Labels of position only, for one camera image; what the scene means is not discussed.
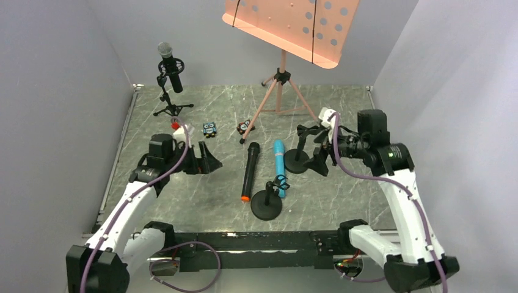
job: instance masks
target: handheld microphone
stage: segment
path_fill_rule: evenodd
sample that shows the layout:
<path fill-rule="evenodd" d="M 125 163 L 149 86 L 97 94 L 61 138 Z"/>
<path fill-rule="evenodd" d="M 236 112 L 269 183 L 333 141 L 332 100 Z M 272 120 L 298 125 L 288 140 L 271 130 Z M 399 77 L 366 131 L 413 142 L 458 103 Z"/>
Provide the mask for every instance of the handheld microphone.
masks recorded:
<path fill-rule="evenodd" d="M 274 142 L 274 156 L 275 156 L 275 170 L 277 171 L 277 175 L 284 175 L 284 144 L 282 140 L 277 139 Z M 284 184 L 286 179 L 282 179 L 281 184 Z M 283 189 L 279 189 L 279 197 L 284 198 L 286 196 L 286 191 Z"/>
<path fill-rule="evenodd" d="M 255 166 L 257 165 L 257 157 L 259 156 L 259 143 L 252 142 L 248 147 L 248 160 L 246 161 L 246 169 L 244 172 L 243 191 L 241 192 L 242 201 L 250 201 L 250 193 L 254 186 Z"/>
<path fill-rule="evenodd" d="M 173 57 L 173 48 L 167 42 L 162 42 L 158 44 L 158 52 L 160 56 L 162 56 L 163 64 L 166 69 L 166 75 L 169 76 L 171 80 L 171 84 L 173 85 L 173 90 L 175 93 L 181 93 L 183 91 L 183 87 L 181 86 L 181 81 L 179 77 L 177 60 Z"/>

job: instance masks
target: blue owl toy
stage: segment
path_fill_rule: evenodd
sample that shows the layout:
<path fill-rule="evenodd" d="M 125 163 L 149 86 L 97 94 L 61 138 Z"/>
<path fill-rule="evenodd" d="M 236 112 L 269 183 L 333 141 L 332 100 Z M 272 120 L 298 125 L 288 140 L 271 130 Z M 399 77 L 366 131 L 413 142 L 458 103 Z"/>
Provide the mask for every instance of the blue owl toy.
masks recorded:
<path fill-rule="evenodd" d="M 203 124 L 203 134 L 206 138 L 215 137 L 217 134 L 216 124 L 214 122 L 204 123 Z"/>

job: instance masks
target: owl figurine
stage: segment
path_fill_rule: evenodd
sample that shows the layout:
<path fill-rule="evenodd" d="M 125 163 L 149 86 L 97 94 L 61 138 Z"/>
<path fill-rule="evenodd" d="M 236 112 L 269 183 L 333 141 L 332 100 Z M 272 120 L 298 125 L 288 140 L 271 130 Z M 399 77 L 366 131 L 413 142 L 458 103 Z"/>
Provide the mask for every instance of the owl figurine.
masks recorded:
<path fill-rule="evenodd" d="M 248 129 L 249 125 L 250 125 L 250 119 L 246 120 L 245 122 L 241 122 L 237 127 L 239 134 L 243 135 L 244 132 Z"/>
<path fill-rule="evenodd" d="M 216 124 L 214 122 L 204 123 L 203 124 L 203 135 L 205 135 L 206 138 L 215 137 L 217 134 L 216 131 Z"/>

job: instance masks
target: black microphone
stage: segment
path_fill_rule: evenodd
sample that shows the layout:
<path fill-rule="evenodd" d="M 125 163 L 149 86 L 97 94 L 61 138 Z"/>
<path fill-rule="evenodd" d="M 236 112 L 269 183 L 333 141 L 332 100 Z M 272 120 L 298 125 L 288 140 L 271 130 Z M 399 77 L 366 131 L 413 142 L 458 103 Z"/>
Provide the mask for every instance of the black microphone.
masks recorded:
<path fill-rule="evenodd" d="M 250 201 L 250 193 L 254 185 L 255 166 L 259 156 L 259 143 L 252 142 L 248 147 L 248 160 L 244 172 L 243 191 L 241 192 L 242 201 Z"/>
<path fill-rule="evenodd" d="M 168 75 L 171 80 L 173 90 L 175 93 L 181 93 L 183 87 L 181 86 L 180 77 L 178 75 L 177 60 L 173 57 L 173 48 L 171 48 L 169 43 L 162 42 L 158 44 L 158 52 L 160 56 L 162 56 L 163 64 L 166 68 L 166 75 Z"/>

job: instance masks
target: marble surface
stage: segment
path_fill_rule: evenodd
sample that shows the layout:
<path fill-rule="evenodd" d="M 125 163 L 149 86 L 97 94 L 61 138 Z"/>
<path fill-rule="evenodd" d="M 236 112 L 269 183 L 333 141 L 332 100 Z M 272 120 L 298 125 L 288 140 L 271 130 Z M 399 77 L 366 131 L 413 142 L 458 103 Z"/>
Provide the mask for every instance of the marble surface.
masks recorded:
<path fill-rule="evenodd" d="M 372 108 L 363 86 L 302 85 L 300 91 L 316 115 L 322 107 L 335 109 L 341 113 L 341 124 L 352 129 L 356 129 L 356 112 Z M 261 146 L 254 194 L 275 177 L 274 141 L 283 140 L 286 150 L 296 148 L 296 126 L 315 125 L 305 110 L 283 115 L 265 112 L 259 116 L 256 129 L 246 143 L 239 144 L 241 136 L 236 125 L 252 118 L 265 93 L 266 88 L 261 85 L 185 87 L 181 94 L 170 91 L 174 103 L 195 105 L 185 108 L 180 118 L 196 127 L 192 142 L 197 156 L 197 142 L 204 140 L 224 166 L 208 175 L 173 174 L 144 214 L 140 226 L 157 220 L 171 223 L 175 231 L 181 232 L 334 230 L 342 221 L 365 219 L 374 229 L 395 229 L 387 200 L 378 185 L 348 177 L 333 167 L 330 159 L 327 177 L 312 170 L 300 175 L 287 172 L 291 188 L 283 199 L 282 213 L 269 222 L 254 217 L 250 204 L 240 200 L 248 144 L 258 142 Z M 150 137 L 172 131 L 169 116 L 152 115 L 165 105 L 158 99 L 160 94 L 160 88 L 155 86 L 142 87 L 140 91 L 106 202 L 107 213 L 124 193 L 130 172 L 147 152 Z M 285 84 L 282 109 L 300 106 L 302 103 L 293 89 Z M 274 107 L 275 95 L 272 95 L 265 109 Z M 216 123 L 217 136 L 206 139 L 202 124 L 212 121 Z M 311 156 L 315 147 L 310 136 L 305 151 Z M 343 159 L 343 162 L 356 173 L 368 171 L 359 160 Z"/>

